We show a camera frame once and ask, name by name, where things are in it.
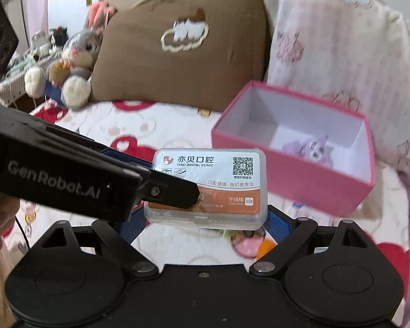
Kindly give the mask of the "orange makeup sponge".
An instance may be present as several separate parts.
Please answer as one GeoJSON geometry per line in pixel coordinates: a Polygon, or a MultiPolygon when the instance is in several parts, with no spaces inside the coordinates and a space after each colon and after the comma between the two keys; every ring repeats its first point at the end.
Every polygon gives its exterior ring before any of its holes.
{"type": "Polygon", "coordinates": [[[263,258],[267,253],[269,253],[271,250],[273,250],[277,244],[270,240],[270,239],[264,239],[263,242],[260,244],[258,248],[257,255],[255,257],[256,260],[260,260],[263,258]]]}

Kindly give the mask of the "dental floss pick box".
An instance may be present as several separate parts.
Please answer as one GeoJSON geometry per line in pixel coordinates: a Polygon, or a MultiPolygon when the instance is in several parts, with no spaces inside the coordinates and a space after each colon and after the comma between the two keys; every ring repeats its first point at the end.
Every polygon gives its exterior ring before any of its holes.
{"type": "Polygon", "coordinates": [[[152,168],[198,185],[189,209],[152,202],[144,205],[151,223],[214,230],[257,230],[267,219],[266,156],[259,149],[161,149],[152,168]]]}

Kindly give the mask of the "bear print blanket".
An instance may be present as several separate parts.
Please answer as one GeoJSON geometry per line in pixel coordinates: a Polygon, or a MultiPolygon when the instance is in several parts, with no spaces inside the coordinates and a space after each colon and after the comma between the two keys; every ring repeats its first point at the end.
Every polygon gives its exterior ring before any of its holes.
{"type": "Polygon", "coordinates": [[[343,209],[330,170],[262,151],[164,149],[153,162],[0,107],[0,191],[91,217],[54,223],[5,284],[17,327],[393,327],[399,271],[356,222],[290,218],[267,177],[308,178],[343,209]],[[137,220],[253,231],[278,242],[249,267],[158,267],[129,242],[137,220]]]}

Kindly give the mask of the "pink cardboard box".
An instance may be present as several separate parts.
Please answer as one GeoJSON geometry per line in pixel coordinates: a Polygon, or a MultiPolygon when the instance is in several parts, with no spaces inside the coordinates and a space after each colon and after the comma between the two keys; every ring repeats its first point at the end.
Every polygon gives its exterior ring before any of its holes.
{"type": "Polygon", "coordinates": [[[270,192],[347,217],[376,183],[363,115],[314,96],[248,83],[211,131],[214,148],[258,148],[270,192]]]}

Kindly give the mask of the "purple plush toy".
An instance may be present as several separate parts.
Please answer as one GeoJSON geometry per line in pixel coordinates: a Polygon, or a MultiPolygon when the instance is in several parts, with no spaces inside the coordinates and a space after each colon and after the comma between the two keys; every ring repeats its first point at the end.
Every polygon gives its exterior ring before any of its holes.
{"type": "Polygon", "coordinates": [[[333,167],[332,151],[333,147],[327,144],[328,136],[323,135],[317,139],[307,139],[305,141],[292,141],[284,144],[281,151],[293,155],[299,159],[313,162],[321,166],[333,167]]]}

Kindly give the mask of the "grey bunny plush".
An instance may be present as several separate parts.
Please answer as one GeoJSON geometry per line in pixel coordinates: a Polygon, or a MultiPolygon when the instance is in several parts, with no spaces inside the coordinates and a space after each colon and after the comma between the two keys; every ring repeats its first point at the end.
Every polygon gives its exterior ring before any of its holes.
{"type": "Polygon", "coordinates": [[[48,66],[30,67],[24,75],[26,94],[46,96],[70,110],[84,107],[91,96],[90,78],[102,39],[100,32],[84,29],[67,41],[62,54],[48,66]]]}

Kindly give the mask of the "cluttered bedside table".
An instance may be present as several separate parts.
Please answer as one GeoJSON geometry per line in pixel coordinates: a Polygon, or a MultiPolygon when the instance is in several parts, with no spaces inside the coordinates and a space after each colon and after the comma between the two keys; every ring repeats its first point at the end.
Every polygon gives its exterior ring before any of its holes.
{"type": "Polygon", "coordinates": [[[31,38],[31,48],[14,57],[0,83],[0,104],[4,107],[16,105],[25,94],[24,75],[33,67],[46,68],[57,59],[69,39],[67,27],[55,27],[49,32],[40,30],[31,38]]]}

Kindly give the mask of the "brown pillow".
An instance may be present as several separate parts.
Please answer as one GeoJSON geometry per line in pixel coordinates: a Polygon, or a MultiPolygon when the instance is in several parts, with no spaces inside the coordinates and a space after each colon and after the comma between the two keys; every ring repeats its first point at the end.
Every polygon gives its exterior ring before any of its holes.
{"type": "Polygon", "coordinates": [[[150,0],[108,22],[92,101],[158,101],[224,110],[265,73],[263,0],[150,0]]]}

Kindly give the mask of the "pink checkered pillow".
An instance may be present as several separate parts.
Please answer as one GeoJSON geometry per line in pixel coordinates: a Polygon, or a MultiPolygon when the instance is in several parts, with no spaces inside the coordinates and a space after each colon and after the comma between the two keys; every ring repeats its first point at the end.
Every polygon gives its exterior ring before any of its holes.
{"type": "Polygon", "coordinates": [[[267,81],[363,113],[376,156],[410,176],[410,21],[376,0],[263,0],[267,81]]]}

